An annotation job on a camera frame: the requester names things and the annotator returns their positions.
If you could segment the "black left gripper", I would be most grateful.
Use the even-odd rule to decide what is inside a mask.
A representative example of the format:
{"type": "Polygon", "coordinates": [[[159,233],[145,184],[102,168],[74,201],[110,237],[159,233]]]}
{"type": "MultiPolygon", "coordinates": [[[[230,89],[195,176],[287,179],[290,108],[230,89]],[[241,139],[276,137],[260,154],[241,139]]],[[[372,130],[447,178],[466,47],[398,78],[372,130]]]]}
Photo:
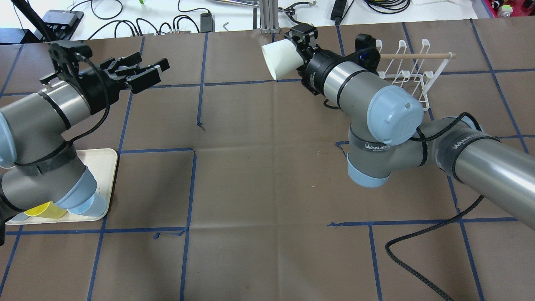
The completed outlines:
{"type": "Polygon", "coordinates": [[[167,58],[153,64],[139,66],[142,58],[139,52],[120,58],[109,58],[96,66],[80,72],[79,84],[89,105],[90,113],[97,114],[106,105],[118,101],[119,93],[130,90],[141,93],[161,81],[161,74],[170,68],[167,58]]]}

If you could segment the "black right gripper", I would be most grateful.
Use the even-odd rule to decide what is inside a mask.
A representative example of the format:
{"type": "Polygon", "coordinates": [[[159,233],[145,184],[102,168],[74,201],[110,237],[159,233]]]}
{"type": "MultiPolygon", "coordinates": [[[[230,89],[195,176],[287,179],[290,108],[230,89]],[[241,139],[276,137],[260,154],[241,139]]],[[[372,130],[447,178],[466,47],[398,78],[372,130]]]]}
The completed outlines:
{"type": "Polygon", "coordinates": [[[331,50],[321,49],[316,42],[318,29],[309,23],[295,25],[284,37],[296,47],[303,59],[303,65],[297,68],[302,86],[313,95],[324,95],[324,85],[329,72],[345,58],[331,50]]]}

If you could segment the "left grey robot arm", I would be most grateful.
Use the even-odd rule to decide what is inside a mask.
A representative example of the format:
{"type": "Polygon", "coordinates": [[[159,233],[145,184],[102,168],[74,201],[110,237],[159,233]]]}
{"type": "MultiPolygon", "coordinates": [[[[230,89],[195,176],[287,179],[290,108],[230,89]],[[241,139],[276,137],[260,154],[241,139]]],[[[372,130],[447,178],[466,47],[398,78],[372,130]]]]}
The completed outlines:
{"type": "Polygon", "coordinates": [[[52,202],[69,213],[97,217],[105,198],[80,160],[74,142],[99,128],[129,88],[137,94],[161,81],[168,59],[139,67],[135,53],[96,66],[91,54],[52,50],[56,84],[1,108],[1,244],[6,223],[16,215],[52,202]]]}

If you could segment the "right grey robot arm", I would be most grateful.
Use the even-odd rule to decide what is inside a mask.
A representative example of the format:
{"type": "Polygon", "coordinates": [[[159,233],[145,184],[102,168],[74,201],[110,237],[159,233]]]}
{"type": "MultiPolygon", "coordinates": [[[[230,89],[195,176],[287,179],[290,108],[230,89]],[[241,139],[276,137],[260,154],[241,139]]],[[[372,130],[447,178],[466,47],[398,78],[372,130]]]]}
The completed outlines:
{"type": "Polygon", "coordinates": [[[464,112],[423,122],[424,110],[403,88],[380,78],[380,53],[367,34],[342,57],[316,44],[317,29],[300,23],[285,33],[299,55],[302,84],[349,116],[349,177],[363,187],[380,187],[395,170],[434,163],[501,209],[534,227],[534,158],[485,133],[464,112]]]}

